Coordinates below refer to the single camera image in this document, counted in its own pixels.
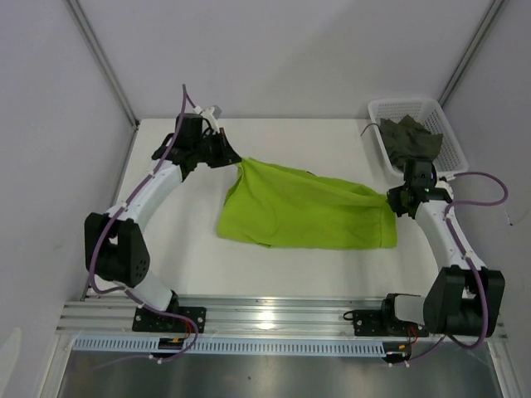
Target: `dark green cloth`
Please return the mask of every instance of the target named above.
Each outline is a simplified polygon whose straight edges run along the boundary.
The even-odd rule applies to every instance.
[[[409,158],[428,158],[433,162],[439,156],[442,134],[430,133],[409,114],[399,123],[382,119],[379,128],[389,160],[400,170]]]

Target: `black mounting plate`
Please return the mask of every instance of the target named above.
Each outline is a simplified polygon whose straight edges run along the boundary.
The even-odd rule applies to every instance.
[[[352,311],[354,335],[360,337],[407,337],[409,327],[414,327],[418,337],[428,337],[426,329],[419,329],[416,323],[393,321],[384,324],[379,309],[355,309]]]
[[[206,308],[179,307],[178,314],[192,319],[197,324],[199,333],[205,331]],[[133,332],[186,333],[186,331],[186,324],[178,319],[157,315],[146,308],[136,308]]]

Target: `metal floor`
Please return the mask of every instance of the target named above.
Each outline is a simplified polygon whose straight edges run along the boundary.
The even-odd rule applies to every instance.
[[[466,352],[452,343],[409,368],[372,358],[189,354],[163,365],[140,358],[90,370],[124,355],[73,352],[59,397],[502,396],[487,348]]]

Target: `green cloth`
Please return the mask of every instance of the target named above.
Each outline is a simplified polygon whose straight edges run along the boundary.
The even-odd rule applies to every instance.
[[[397,245],[385,195],[361,184],[244,158],[217,224],[221,238],[276,247]]]
[[[409,158],[428,158],[432,162],[439,156],[442,134],[432,134],[409,114],[395,123],[380,121],[380,134],[391,164],[400,170]]]

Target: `green shirt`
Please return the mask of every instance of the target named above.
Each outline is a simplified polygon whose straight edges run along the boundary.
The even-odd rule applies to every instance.
[[[217,224],[221,238],[276,247],[397,245],[385,195],[337,178],[244,158]]]

